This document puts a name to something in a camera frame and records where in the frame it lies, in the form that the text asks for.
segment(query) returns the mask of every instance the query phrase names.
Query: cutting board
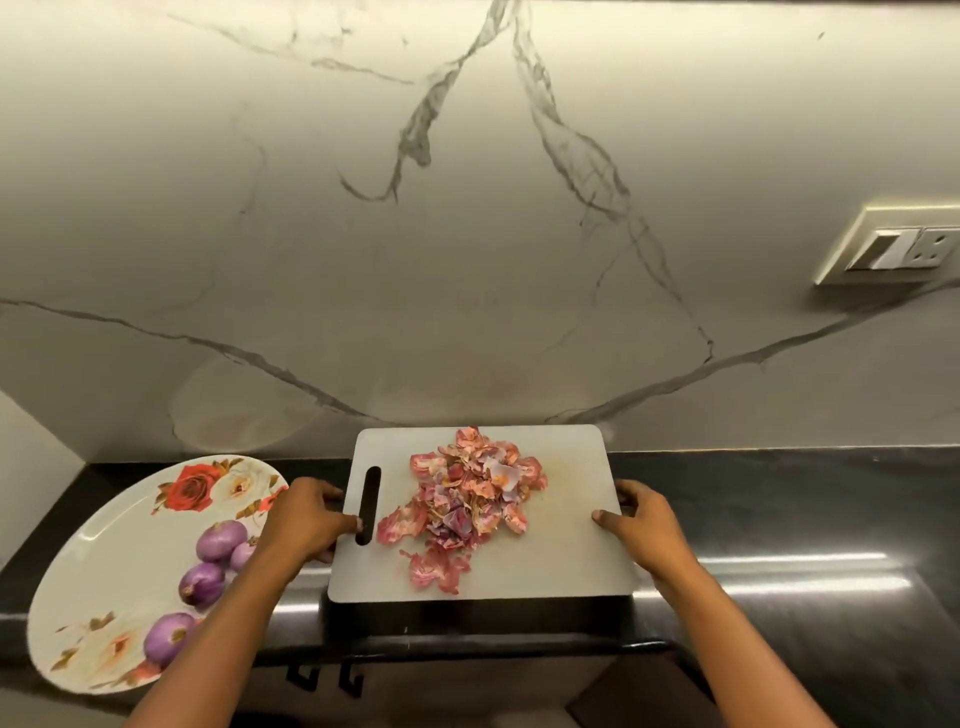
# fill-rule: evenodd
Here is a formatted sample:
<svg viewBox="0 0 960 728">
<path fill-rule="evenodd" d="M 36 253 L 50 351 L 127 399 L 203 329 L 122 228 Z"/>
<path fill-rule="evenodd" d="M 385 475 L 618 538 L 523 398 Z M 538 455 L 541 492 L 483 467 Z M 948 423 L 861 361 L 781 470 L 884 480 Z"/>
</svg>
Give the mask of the cutting board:
<svg viewBox="0 0 960 728">
<path fill-rule="evenodd" d="M 357 438 L 344 512 L 360 513 L 369 468 L 381 470 L 376 520 L 407 503 L 417 491 L 410 456 L 452 443 L 456 427 L 365 429 Z M 384 546 L 365 546 L 352 535 L 337 542 L 328 595 L 334 602 L 420 601 L 427 599 L 505 599 L 549 596 L 629 595 L 637 570 L 623 546 L 590 518 L 604 508 L 619 511 L 600 430 L 594 425 L 481 427 L 493 440 L 516 443 L 523 456 L 543 465 L 549 487 L 523 505 L 522 536 L 501 525 L 473 552 L 471 571 L 460 579 L 459 595 L 434 583 L 418 589 L 408 578 L 409 561 L 400 555 L 425 551 L 424 536 Z"/>
</svg>

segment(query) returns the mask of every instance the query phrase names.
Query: white floral plate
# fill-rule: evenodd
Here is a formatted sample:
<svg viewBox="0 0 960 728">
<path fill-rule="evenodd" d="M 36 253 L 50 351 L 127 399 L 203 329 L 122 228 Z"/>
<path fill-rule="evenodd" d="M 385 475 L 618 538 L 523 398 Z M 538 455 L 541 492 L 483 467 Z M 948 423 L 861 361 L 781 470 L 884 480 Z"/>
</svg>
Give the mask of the white floral plate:
<svg viewBox="0 0 960 728">
<path fill-rule="evenodd" d="M 70 692 L 104 694 L 151 683 L 157 666 L 143 638 L 170 612 L 202 614 L 177 592 L 199 563 L 197 539 L 237 519 L 252 536 L 287 484 L 266 463 L 241 455 L 187 460 L 146 477 L 97 511 L 70 537 L 30 605 L 27 644 L 43 677 Z"/>
</svg>

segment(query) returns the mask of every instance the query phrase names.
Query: hand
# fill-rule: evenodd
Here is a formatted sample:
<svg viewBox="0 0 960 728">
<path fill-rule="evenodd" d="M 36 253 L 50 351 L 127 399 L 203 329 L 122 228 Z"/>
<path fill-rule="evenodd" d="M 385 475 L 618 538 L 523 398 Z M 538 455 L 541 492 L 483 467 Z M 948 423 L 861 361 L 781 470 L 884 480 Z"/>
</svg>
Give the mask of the hand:
<svg viewBox="0 0 960 728">
<path fill-rule="evenodd" d="M 622 499 L 636 503 L 632 518 L 593 511 L 593 519 L 615 535 L 631 557 L 653 574 L 658 588 L 676 585 L 700 568 L 666 498 L 636 480 L 616 480 Z"/>
<path fill-rule="evenodd" d="M 303 562 L 322 554 L 339 536 L 363 530 L 356 516 L 326 510 L 325 497 L 343 496 L 342 490 L 325 480 L 297 478 L 270 509 L 254 555 L 270 553 L 272 561 L 293 570 L 292 579 Z"/>
</svg>

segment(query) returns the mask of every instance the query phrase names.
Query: marble backsplash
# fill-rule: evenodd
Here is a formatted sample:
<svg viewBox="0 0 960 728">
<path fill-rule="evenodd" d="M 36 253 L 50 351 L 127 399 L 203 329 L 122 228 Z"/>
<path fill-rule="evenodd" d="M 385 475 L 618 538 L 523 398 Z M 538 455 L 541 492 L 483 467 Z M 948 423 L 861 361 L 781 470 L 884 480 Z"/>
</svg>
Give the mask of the marble backsplash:
<svg viewBox="0 0 960 728">
<path fill-rule="evenodd" d="M 89 460 L 467 422 L 620 450 L 960 439 L 957 261 L 810 283 L 862 204 L 960 199 L 960 10 L 0 19 L 0 389 Z"/>
</svg>

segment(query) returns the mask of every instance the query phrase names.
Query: black granite countertop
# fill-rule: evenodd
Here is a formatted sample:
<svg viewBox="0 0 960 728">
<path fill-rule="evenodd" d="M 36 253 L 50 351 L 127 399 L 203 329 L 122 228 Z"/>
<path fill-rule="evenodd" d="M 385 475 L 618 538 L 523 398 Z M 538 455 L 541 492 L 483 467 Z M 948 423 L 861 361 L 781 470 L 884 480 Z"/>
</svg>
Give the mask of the black granite countertop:
<svg viewBox="0 0 960 728">
<path fill-rule="evenodd" d="M 673 504 L 691 545 L 840 725 L 960 724 L 960 448 L 614 453 Z M 345 486 L 349 461 L 276 461 Z M 26 614 L 47 565 L 97 508 L 166 464 L 86 468 L 0 572 L 0 667 L 29 669 Z M 633 596 L 319 600 L 302 573 L 260 665 L 599 654 L 684 643 L 649 584 Z"/>
</svg>

